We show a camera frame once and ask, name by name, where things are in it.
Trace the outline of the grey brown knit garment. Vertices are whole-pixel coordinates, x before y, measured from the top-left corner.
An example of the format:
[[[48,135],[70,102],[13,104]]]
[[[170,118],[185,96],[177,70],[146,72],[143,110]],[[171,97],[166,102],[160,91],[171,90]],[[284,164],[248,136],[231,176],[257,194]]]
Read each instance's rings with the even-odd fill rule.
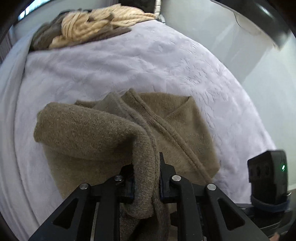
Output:
[[[108,39],[111,37],[119,36],[130,32],[132,29],[129,27],[113,27],[111,22],[111,16],[109,15],[105,20],[107,24],[100,28],[95,33],[83,37],[79,40],[66,39],[62,35],[62,23],[64,19],[69,19],[74,14],[80,14],[81,11],[66,11],[61,12],[50,23],[44,23],[39,27],[36,33],[34,33],[30,50],[31,51],[43,51],[48,49],[58,49],[64,47],[71,47],[88,42],[99,41]]]

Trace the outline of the cream striped knit garment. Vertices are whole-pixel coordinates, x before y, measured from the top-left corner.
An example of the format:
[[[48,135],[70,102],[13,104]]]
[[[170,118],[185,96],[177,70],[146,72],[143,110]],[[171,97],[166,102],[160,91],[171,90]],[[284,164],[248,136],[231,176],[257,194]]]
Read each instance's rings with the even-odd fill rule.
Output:
[[[87,11],[71,11],[62,20],[61,35],[55,37],[50,49],[82,44],[94,38],[117,35],[129,31],[137,23],[156,19],[153,13],[141,9],[114,4],[106,8]]]

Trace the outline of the lavender embossed bed blanket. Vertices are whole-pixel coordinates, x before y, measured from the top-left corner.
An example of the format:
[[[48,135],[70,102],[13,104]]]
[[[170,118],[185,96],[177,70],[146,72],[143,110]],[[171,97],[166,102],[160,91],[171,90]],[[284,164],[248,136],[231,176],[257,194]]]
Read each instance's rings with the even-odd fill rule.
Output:
[[[101,100],[130,88],[194,97],[221,165],[214,182],[233,202],[250,201],[247,161],[275,148],[253,102],[209,50],[165,24],[147,21],[107,40],[27,55],[15,142],[36,226],[62,201],[43,148],[33,138],[37,113],[50,102]]]

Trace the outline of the smooth lavender duvet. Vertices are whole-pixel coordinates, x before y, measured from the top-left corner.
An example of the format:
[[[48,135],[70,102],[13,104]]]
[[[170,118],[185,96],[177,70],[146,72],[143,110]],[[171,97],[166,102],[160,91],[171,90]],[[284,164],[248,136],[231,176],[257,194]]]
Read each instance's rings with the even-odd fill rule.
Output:
[[[1,65],[1,214],[18,240],[28,240],[38,228],[16,159],[14,132],[16,103],[33,34],[18,40]]]

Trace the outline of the black puffer jacket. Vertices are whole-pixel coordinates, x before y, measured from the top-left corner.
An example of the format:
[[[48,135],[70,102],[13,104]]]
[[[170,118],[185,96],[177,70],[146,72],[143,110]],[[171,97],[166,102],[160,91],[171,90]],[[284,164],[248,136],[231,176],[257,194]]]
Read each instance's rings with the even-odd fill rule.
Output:
[[[145,13],[154,13],[155,0],[119,0],[122,6],[131,6],[141,9]]]

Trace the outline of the olive green knit sweater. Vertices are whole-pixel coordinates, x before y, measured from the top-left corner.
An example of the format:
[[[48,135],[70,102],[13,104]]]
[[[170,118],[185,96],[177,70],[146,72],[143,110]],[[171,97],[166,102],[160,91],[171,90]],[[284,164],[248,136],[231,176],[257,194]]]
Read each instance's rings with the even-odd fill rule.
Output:
[[[160,201],[161,159],[199,185],[210,183],[220,168],[191,96],[130,89],[100,101],[51,102],[37,115],[34,139],[64,198],[83,182],[103,183],[133,165],[135,198],[120,209],[122,240],[170,239],[173,206]]]

